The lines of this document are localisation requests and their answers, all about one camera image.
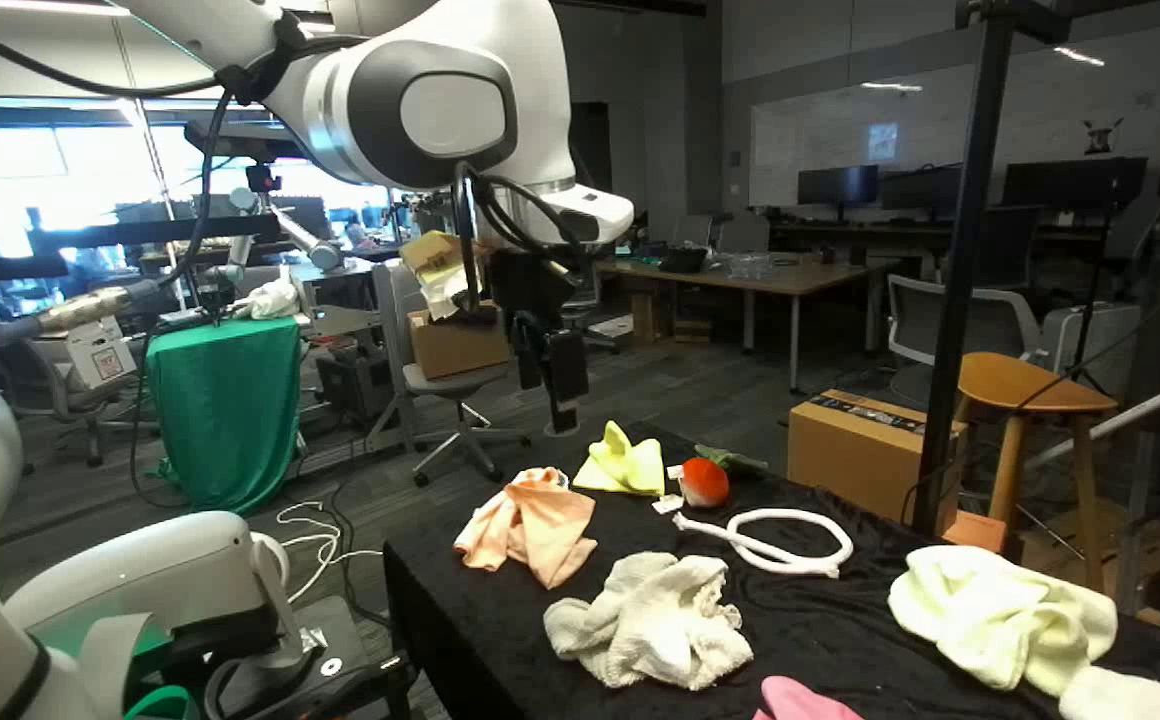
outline metal stand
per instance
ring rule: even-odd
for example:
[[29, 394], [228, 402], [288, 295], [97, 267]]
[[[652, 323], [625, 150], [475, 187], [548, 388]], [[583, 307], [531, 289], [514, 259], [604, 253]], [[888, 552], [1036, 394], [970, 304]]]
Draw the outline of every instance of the metal stand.
[[969, 299], [970, 299], [970, 270], [976, 270], [976, 238], [979, 214], [992, 175], [992, 149], [1008, 88], [1013, 65], [1013, 37], [1029, 33], [1042, 44], [1058, 44], [1067, 37], [1067, 18], [1033, 5], [1033, 0], [964, 0], [955, 9], [955, 25], [979, 25], [979, 77], [970, 98], [970, 134], [959, 171], [959, 198], [955, 198], [955, 226], [953, 226], [953, 254], [949, 254], [949, 285], [944, 285], [944, 313], [938, 313], [938, 339], [935, 339], [935, 366], [933, 366], [933, 394], [929, 394], [929, 427], [924, 427], [924, 459], [917, 482], [917, 511], [910, 528], [924, 536], [938, 536], [938, 495], [944, 495], [944, 468], [949, 468], [949, 433], [955, 416], [955, 374], [964, 362], [964, 331], [969, 331]]

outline black table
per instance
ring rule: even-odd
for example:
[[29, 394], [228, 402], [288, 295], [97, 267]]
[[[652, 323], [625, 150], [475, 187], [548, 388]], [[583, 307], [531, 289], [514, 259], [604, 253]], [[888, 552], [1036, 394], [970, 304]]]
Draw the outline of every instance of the black table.
[[[689, 444], [665, 440], [665, 459], [680, 459], [685, 452]], [[756, 472], [735, 482], [731, 509], [693, 515], [722, 519], [738, 509], [765, 504], [835, 515], [857, 541], [857, 555], [845, 565], [845, 576], [768, 576], [708, 536], [677, 536], [677, 528], [659, 519], [648, 499], [600, 495], [589, 523], [589, 536], [600, 541], [596, 552], [566, 584], [543, 593], [528, 568], [510, 559], [491, 576], [467, 572], [450, 552], [467, 509], [450, 509], [443, 519], [387, 541], [384, 576], [390, 619], [450, 717], [746, 720], [758, 705], [765, 676], [792, 676], [845, 698], [858, 717], [1057, 717], [1057, 698], [1033, 686], [992, 690], [953, 669], [929, 640], [898, 631], [888, 612], [888, 586], [905, 572], [905, 555], [921, 549], [917, 536], [865, 515], [835, 495]], [[811, 523], [751, 523], [751, 530], [807, 555], [833, 549], [829, 530]], [[746, 669], [696, 694], [652, 679], [608, 690], [580, 664], [553, 654], [543, 606], [558, 596], [591, 601], [618, 555], [648, 549], [729, 559], [722, 601], [744, 612], [738, 631], [756, 650]], [[1122, 617], [1120, 640], [1100, 664], [1160, 679], [1160, 629]]]

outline white rope ring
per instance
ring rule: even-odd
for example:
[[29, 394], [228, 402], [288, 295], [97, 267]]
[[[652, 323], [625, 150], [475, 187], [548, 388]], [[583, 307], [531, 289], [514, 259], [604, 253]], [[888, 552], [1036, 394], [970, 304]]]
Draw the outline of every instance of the white rope ring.
[[[840, 549], [829, 555], [795, 555], [789, 549], [777, 549], [777, 543], [765, 543], [765, 541], [738, 530], [744, 523], [756, 523], [756, 519], [821, 523], [821, 528], [829, 528], [829, 536]], [[680, 530], [698, 530], [698, 536], [714, 536], [714, 541], [731, 543], [751, 568], [772, 572], [772, 576], [829, 576], [829, 578], [835, 578], [840, 565], [857, 552], [850, 536], [833, 515], [799, 511], [799, 509], [751, 509], [751, 511], [731, 515], [729, 528], [698, 523], [698, 519], [689, 519], [685, 511], [677, 511], [672, 523]]]

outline black pole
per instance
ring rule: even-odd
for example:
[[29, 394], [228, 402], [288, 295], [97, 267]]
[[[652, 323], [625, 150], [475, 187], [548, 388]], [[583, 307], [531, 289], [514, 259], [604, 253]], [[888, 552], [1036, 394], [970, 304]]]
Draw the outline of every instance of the black pole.
[[949, 468], [949, 433], [953, 433], [953, 413], [955, 413], [955, 374], [964, 362], [979, 214], [985, 214], [994, 125], [1004, 106], [1013, 37], [1017, 37], [1017, 18], [1008, 10], [989, 10], [979, 15], [979, 25], [985, 25], [985, 49], [979, 49], [979, 77], [976, 77], [976, 104], [970, 104], [970, 134], [969, 134], [969, 154], [964, 154], [959, 196], [955, 196], [955, 226], [953, 226], [953, 248], [949, 248], [953, 254], [949, 254], [949, 278], [944, 278], [929, 427], [924, 427], [924, 456], [921, 456], [917, 509], [910, 509], [910, 528], [921, 536], [938, 536], [938, 495], [944, 495], [944, 468]]

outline pink cloth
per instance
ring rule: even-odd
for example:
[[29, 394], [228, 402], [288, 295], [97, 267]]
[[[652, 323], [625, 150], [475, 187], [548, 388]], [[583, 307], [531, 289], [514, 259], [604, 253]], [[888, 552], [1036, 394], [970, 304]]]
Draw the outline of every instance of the pink cloth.
[[751, 720], [858, 720], [848, 705], [811, 690], [799, 679], [768, 676], [765, 679], [765, 707]]
[[528, 468], [488, 504], [479, 504], [455, 552], [465, 568], [494, 572], [507, 555], [528, 565], [543, 586], [563, 584], [596, 549], [583, 536], [591, 519], [591, 495], [574, 495], [555, 468]]

